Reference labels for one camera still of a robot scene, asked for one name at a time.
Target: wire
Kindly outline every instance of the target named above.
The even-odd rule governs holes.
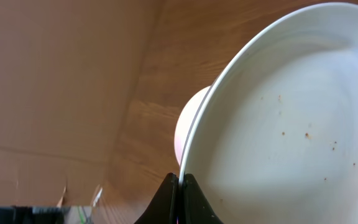
[[[85,221],[84,221],[84,218],[82,217],[82,214],[80,212],[80,207],[79,206],[77,206],[77,210],[78,210],[78,214],[80,216],[81,224],[85,224]]]

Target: brown wood grain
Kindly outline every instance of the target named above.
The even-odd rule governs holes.
[[[186,102],[264,27],[320,2],[167,0],[114,148],[98,220],[137,220],[165,174],[179,171],[173,135]]]

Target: white bowl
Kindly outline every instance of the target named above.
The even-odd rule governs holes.
[[[256,35],[207,92],[184,173],[224,223],[358,223],[358,6]]]

